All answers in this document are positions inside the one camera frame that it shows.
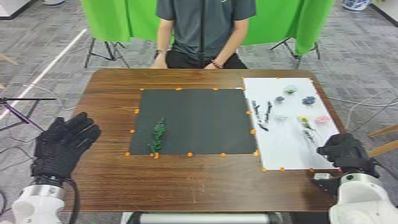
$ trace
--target black glove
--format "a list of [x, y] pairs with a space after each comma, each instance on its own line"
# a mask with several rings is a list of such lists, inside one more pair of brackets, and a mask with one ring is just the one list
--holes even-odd
[[331, 137], [326, 146], [318, 148], [318, 154], [327, 156], [329, 162], [343, 172], [359, 171], [379, 176], [375, 161], [352, 134], [338, 134]]
[[80, 156], [100, 134], [100, 126], [86, 113], [79, 114], [68, 122], [61, 117], [55, 119], [36, 139], [32, 176], [55, 176], [61, 179], [71, 176]]

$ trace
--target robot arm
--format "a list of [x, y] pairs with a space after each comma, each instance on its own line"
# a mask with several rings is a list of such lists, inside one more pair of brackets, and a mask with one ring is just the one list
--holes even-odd
[[338, 196], [331, 208], [333, 224], [393, 224], [398, 222], [398, 210], [379, 180], [377, 161], [370, 158], [361, 142], [350, 134], [331, 137], [318, 153], [342, 169], [343, 175], [329, 178], [315, 175], [320, 189]]
[[34, 183], [23, 189], [13, 204], [16, 224], [61, 224], [57, 215], [64, 209], [63, 185], [66, 181], [75, 184], [71, 172], [100, 134], [100, 127], [86, 113], [68, 122], [57, 118], [41, 133], [36, 139]]

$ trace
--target green backdrop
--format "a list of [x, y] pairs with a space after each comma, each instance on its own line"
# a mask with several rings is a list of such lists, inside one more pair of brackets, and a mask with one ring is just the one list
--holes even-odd
[[[304, 55], [318, 40], [333, 4], [334, 0], [258, 0], [258, 16], [251, 18], [244, 45], [294, 37], [295, 53]], [[82, 5], [96, 39], [157, 40], [157, 0], [82, 0]]]

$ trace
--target black shorts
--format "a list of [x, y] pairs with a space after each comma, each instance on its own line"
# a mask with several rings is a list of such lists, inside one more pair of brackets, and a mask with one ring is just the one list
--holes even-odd
[[[182, 52], [169, 51], [166, 56], [166, 63], [169, 68], [201, 68], [201, 63]], [[240, 60], [238, 54], [233, 54], [224, 64], [224, 69], [247, 69]]]

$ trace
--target green plant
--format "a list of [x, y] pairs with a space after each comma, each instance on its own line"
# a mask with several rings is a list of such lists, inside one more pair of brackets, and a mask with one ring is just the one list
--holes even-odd
[[153, 144], [148, 145], [151, 148], [151, 153], [159, 153], [159, 151], [162, 150], [164, 134], [166, 134], [166, 118], [162, 118], [162, 120], [159, 121], [153, 129]]

